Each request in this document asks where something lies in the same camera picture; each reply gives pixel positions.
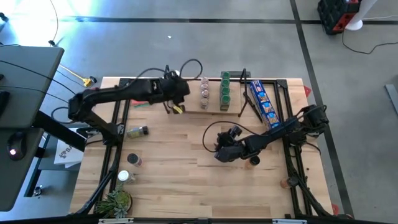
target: blue box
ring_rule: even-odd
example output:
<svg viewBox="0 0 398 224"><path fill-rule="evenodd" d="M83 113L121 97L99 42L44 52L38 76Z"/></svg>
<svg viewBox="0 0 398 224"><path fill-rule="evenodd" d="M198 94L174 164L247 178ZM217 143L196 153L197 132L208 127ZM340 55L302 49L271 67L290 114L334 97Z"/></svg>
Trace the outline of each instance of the blue box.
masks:
<svg viewBox="0 0 398 224"><path fill-rule="evenodd" d="M256 108L261 114L262 122L267 123L269 129L280 125L278 116L275 113L274 107L269 100L266 90L261 83L261 80L254 80L250 82L250 90L256 101Z"/></svg>

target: wooden table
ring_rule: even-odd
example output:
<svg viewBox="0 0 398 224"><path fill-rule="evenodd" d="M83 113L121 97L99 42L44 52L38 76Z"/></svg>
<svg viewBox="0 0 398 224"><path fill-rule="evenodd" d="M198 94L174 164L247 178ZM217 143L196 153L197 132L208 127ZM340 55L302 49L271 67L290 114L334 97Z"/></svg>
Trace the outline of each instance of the wooden table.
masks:
<svg viewBox="0 0 398 224"><path fill-rule="evenodd" d="M104 77L101 87L117 85L119 79ZM308 105L307 98L301 79L290 78L287 83L295 114ZM265 88L276 109L273 88L267 85ZM284 103L282 107L286 118ZM110 122L113 108L114 103L105 103L97 105L95 112ZM282 218L286 213L294 214L290 190L279 185L280 180L287 176L282 141L273 142L260 153L261 163L254 170L244 169L245 161L241 159L219 162L213 153L203 148L201 139L205 128L220 120L237 122L256 133L267 130L249 106L241 118L233 115L167 114L161 103L143 108L130 107L127 129L146 125L150 134L136 139L124 138L119 170L126 169L137 178L133 184L124 186L134 200L129 217ZM216 134L231 127L232 124L225 123L212 126L205 138L207 147L213 149ZM316 144L314 139L308 141ZM302 149L308 186L325 210L332 213L320 155L311 146L305 145ZM97 187L104 152L105 146L101 143L86 148L70 205L71 212L77 211ZM140 155L144 166L137 168L127 163L130 153ZM304 211L302 193L297 189L300 208Z"/></svg>

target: gray floor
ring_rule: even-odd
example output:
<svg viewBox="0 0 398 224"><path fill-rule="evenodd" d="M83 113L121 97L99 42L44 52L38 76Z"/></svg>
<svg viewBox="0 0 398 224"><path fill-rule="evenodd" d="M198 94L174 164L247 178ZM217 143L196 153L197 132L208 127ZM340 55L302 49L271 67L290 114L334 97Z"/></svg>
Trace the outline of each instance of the gray floor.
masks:
<svg viewBox="0 0 398 224"><path fill-rule="evenodd" d="M60 17L294 19L289 0L54 2ZM296 2L301 19L318 19L317 0ZM48 45L56 28L49 2L8 1L0 3L0 9L10 12L0 42ZM398 14L397 1L379 0L367 16L394 14ZM323 102L328 105L330 128L354 215L360 220L397 223L398 117L384 85L398 86L398 45L378 48L372 55L360 55L343 47L341 35L325 35L320 25L303 25L303 31ZM397 25L364 26L345 34L346 44L364 51L397 40ZM55 41L65 49L65 66L99 80L104 76L134 76L145 68L162 68L165 64L178 69L185 60L198 58L209 77L218 76L221 70L246 67L254 77L302 78L311 87L294 24L60 22ZM194 76L197 70L192 65L184 73ZM60 75L56 79L76 91L82 90ZM71 97L56 83L49 92L65 99ZM315 102L312 95L308 100ZM58 106L63 106L62 102L46 97L41 110L49 113ZM60 111L57 116L66 119L66 112ZM319 145L330 197L342 209L323 138ZM43 174L40 183L51 183L48 185L54 189L53 197L20 197L11 212L0 213L0 219L67 214L75 179L75 174ZM54 206L50 201L60 205ZM36 213L25 209L26 206L42 209Z"/></svg>

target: succulent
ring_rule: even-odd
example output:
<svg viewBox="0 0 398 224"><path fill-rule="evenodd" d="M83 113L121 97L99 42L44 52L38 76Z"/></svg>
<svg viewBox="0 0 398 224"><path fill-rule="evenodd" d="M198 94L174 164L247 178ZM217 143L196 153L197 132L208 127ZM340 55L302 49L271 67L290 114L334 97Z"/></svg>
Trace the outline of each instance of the succulent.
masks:
<svg viewBox="0 0 398 224"><path fill-rule="evenodd" d="M127 215L127 206L118 205L118 207L114 208L113 215L115 218L124 218Z"/></svg>
<svg viewBox="0 0 398 224"><path fill-rule="evenodd" d="M105 214L104 218L124 218L131 203L130 194L123 191L123 185L119 184L105 200L98 202L96 211Z"/></svg>

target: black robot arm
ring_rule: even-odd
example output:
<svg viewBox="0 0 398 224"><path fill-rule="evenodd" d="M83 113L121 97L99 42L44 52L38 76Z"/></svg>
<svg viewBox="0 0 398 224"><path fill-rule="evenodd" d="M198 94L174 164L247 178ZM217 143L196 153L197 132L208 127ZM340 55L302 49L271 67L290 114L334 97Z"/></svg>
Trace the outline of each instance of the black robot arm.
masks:
<svg viewBox="0 0 398 224"><path fill-rule="evenodd" d="M232 162L235 159L248 159L258 155L267 145L282 137L287 137L291 145L302 145L307 134L321 134L329 121L326 117L326 106L307 106L302 108L300 117L293 116L278 127L262 134L253 134L240 140L236 136L242 133L238 126L233 126L224 133L218 133L215 158L221 162Z"/></svg>
<svg viewBox="0 0 398 224"><path fill-rule="evenodd" d="M173 101L178 105L188 94L190 89L187 81L171 71L163 78L135 79L124 86L95 88L78 93L69 100L68 117L97 129L103 136L103 144L114 146L121 140L121 129L117 124L107 123L92 112L95 105L130 99L148 101L150 104Z"/></svg>

